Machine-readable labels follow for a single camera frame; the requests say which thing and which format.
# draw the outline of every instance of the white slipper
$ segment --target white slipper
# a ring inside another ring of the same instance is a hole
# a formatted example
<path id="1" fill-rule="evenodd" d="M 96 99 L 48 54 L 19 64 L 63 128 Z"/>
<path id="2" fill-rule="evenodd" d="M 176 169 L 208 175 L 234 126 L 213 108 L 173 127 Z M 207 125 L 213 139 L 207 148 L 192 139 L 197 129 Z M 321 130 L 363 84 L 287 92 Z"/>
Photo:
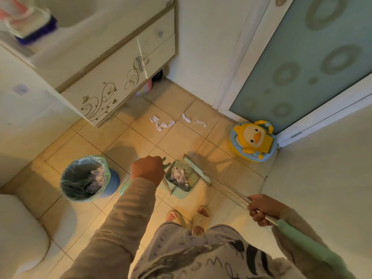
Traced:
<path id="1" fill-rule="evenodd" d="M 183 219 L 183 216 L 182 216 L 178 211 L 176 211 L 175 209 L 172 210 L 172 211 L 170 211 L 170 212 L 168 212 L 168 213 L 167 213 L 167 216 L 168 216 L 171 212 L 175 212 L 176 215 L 177 215 L 177 217 L 176 217 L 175 219 L 173 219 L 172 222 L 175 222 L 175 223 L 181 225 L 183 228 L 186 228 L 186 222 L 185 222 L 185 220 Z"/>
<path id="2" fill-rule="evenodd" d="M 199 208 L 204 208 L 205 210 L 207 210 L 209 216 L 204 216 L 197 211 L 192 220 L 191 232 L 194 231 L 195 226 L 200 226 L 204 231 L 206 231 L 209 228 L 209 224 L 211 223 L 211 214 L 209 213 L 208 208 L 206 206 L 199 206 Z"/>

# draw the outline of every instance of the yellow duck potty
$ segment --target yellow duck potty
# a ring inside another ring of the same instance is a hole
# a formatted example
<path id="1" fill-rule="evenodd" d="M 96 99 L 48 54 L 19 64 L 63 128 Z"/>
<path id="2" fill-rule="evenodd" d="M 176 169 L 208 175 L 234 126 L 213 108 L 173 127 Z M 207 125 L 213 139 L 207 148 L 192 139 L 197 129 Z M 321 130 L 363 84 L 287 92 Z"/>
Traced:
<path id="1" fill-rule="evenodd" d="M 260 163 L 275 153 L 277 139 L 273 131 L 268 121 L 241 122 L 231 130 L 230 141 L 238 155 Z"/>

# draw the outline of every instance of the beige sleeve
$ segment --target beige sleeve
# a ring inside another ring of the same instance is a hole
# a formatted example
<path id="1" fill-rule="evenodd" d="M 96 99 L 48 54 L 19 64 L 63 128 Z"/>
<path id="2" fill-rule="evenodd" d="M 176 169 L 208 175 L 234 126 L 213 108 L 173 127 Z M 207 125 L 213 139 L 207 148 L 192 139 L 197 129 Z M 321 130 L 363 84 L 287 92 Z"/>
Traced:
<path id="1" fill-rule="evenodd" d="M 134 178 L 61 279 L 127 278 L 154 210 L 155 191 L 151 181 Z"/>
<path id="2" fill-rule="evenodd" d="M 314 229 L 292 208 L 285 209 L 280 218 L 285 220 L 289 225 L 296 228 L 298 231 L 309 236 L 313 240 L 322 244 L 324 247 L 327 245 L 323 240 L 316 234 Z M 304 252 L 296 244 L 292 243 L 285 235 L 281 234 L 277 227 L 272 228 L 272 232 L 275 236 L 276 242 L 284 253 L 284 255 L 293 262 L 298 269 L 304 274 L 308 279 L 336 279 L 341 278 L 337 273 L 332 271 L 325 264 L 319 262 L 311 255 Z"/>

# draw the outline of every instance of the cabinet drawer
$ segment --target cabinet drawer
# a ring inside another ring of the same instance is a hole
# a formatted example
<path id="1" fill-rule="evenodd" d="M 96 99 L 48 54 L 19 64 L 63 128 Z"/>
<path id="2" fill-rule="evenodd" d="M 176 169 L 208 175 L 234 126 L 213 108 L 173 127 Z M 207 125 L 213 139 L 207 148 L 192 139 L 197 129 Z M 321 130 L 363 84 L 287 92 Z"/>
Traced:
<path id="1" fill-rule="evenodd" d="M 173 34 L 159 48 L 143 59 L 146 77 L 151 78 L 175 53 L 175 35 Z"/>
<path id="2" fill-rule="evenodd" d="M 141 52 L 137 38 L 134 38 L 64 91 L 62 96 L 82 116 L 97 125 L 146 80 L 145 70 L 139 67 L 138 61 L 141 63 Z"/>
<path id="3" fill-rule="evenodd" d="M 140 46 L 142 57 L 146 58 L 173 34 L 174 9 L 169 11 L 166 15 L 138 35 L 138 44 Z"/>

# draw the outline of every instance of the door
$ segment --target door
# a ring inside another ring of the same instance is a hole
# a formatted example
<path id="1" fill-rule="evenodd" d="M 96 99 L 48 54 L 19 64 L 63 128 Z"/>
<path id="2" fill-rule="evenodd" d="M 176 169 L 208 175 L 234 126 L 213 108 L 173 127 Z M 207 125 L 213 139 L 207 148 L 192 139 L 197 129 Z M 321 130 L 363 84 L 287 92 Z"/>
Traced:
<path id="1" fill-rule="evenodd" d="M 135 37 L 62 96 L 82 116 L 97 125 L 145 80 L 141 51 Z"/>
<path id="2" fill-rule="evenodd" d="M 372 103 L 371 7 L 372 0 L 270 0 L 219 111 L 270 121 L 284 146 L 360 100 Z"/>

